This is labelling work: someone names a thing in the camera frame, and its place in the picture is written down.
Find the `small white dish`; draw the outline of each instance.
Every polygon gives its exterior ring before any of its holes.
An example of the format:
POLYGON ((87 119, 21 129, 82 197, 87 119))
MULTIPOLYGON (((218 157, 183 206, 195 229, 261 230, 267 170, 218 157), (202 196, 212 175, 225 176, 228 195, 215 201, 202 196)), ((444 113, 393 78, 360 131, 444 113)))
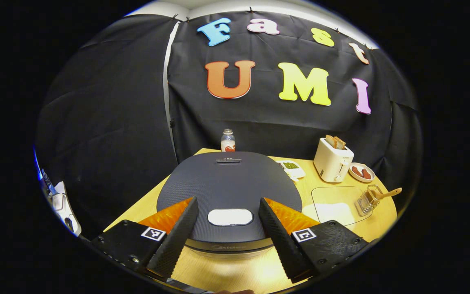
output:
POLYGON ((376 175, 375 175, 375 172, 373 172, 372 169, 370 169, 367 165, 365 164, 361 164, 361 163, 358 163, 358 162, 351 162, 351 164, 349 165, 349 170, 348 172, 357 180, 359 180, 360 182, 364 182, 364 183, 370 183, 373 181, 373 179, 375 179, 376 175), (356 166, 356 168, 358 169, 358 171, 361 173, 362 172, 362 169, 366 169, 366 171, 371 175, 371 179, 366 179, 364 177, 361 177, 360 175, 357 175, 353 172, 353 166, 356 166))
POLYGON ((295 178, 302 178, 302 177, 305 177, 306 176, 306 172, 302 169, 302 167, 300 167, 300 165, 296 162, 294 162, 293 160, 277 160, 278 163, 280 163, 280 165, 282 165, 282 167, 284 168, 284 171, 286 173, 289 173, 290 175, 292 175, 293 177, 295 178), (291 163, 291 164, 294 164, 296 166, 298 166, 297 169, 288 169, 284 163, 291 163))

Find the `toaster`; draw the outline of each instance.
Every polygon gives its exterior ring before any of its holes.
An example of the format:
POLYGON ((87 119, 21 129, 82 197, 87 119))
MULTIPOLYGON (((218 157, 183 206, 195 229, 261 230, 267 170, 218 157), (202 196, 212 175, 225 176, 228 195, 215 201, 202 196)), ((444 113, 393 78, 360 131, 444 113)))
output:
POLYGON ((313 164, 323 181, 341 183, 344 180, 355 156, 349 148, 344 148, 336 149, 326 142, 326 138, 320 138, 313 164))

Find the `midea logo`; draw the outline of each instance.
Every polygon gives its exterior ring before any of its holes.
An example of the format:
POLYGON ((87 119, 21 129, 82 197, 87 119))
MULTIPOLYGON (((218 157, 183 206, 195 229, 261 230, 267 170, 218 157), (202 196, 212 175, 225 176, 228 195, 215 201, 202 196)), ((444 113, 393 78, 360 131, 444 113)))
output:
POLYGON ((222 246, 222 245, 213 245, 211 246, 213 249, 239 249, 239 248, 246 248, 246 246, 222 246))

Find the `white button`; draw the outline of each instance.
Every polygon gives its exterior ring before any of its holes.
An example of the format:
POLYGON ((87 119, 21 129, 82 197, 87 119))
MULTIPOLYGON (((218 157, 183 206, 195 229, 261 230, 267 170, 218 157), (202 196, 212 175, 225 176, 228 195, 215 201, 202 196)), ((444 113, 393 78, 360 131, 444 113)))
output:
POLYGON ((247 225, 253 220, 248 209, 214 209, 208 213, 208 221, 213 225, 247 225))

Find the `wooden table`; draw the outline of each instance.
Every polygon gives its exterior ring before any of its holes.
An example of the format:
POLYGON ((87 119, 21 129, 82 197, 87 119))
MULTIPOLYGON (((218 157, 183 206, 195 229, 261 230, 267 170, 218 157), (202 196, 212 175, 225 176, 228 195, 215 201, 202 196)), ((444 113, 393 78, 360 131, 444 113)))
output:
MULTIPOLYGON (((220 151, 201 149, 196 154, 207 152, 220 151)), ((295 183, 300 197, 302 198, 303 207, 306 204, 313 203, 311 192, 314 188, 319 187, 356 186, 361 190, 365 190, 367 185, 376 184, 382 191, 386 191, 386 188, 378 178, 375 178, 371 183, 362 183, 354 179, 351 175, 346 175, 341 183, 326 183, 321 180, 312 160, 280 158, 276 156, 269 157, 273 160, 294 160, 306 172, 306 176, 295 183)), ((159 192, 168 177, 155 186, 155 188, 144 197, 139 199, 131 208, 126 210, 119 218, 112 222, 105 231, 121 220, 127 219, 138 222, 155 214, 157 212, 156 207, 159 192)), ((371 217, 357 222, 348 228, 369 242, 386 233, 396 219, 397 209, 395 208, 393 200, 387 198, 380 202, 371 217)), ((172 278, 190 286, 213 292, 221 290, 236 292, 252 289, 255 294, 276 292, 304 282, 291 283, 291 281, 287 279, 274 247, 250 259, 233 260, 207 258, 198 255, 185 246, 177 261, 172 278)))

